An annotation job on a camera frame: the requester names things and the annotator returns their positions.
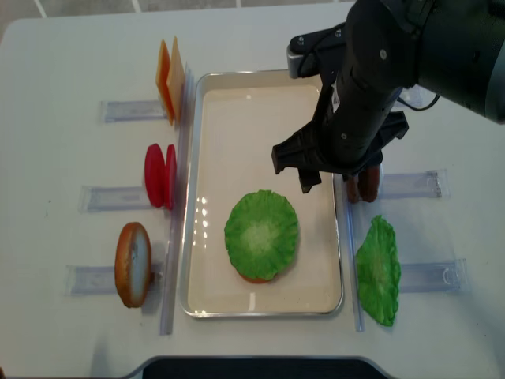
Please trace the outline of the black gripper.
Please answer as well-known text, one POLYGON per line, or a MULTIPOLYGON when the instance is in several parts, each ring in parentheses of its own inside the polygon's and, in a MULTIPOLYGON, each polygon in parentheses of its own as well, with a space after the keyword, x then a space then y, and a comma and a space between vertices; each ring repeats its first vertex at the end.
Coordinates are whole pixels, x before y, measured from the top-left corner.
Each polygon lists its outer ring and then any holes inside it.
POLYGON ((354 176, 382 163, 382 148, 409 129, 392 108, 401 87, 382 92, 360 88, 352 78, 325 81, 314 118, 272 148, 276 174, 297 168, 302 193, 322 182, 319 171, 354 176))

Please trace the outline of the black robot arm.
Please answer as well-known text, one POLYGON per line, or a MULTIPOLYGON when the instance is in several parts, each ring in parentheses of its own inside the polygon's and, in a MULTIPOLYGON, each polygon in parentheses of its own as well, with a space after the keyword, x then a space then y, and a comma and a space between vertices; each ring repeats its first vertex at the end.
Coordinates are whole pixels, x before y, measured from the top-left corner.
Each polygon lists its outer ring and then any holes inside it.
POLYGON ((406 88, 504 121, 501 1, 358 1, 343 23, 295 36, 287 57, 292 78, 322 82, 312 119, 271 154, 276 172, 297 169, 304 192, 324 172, 351 178, 381 164, 409 128, 393 111, 406 88))

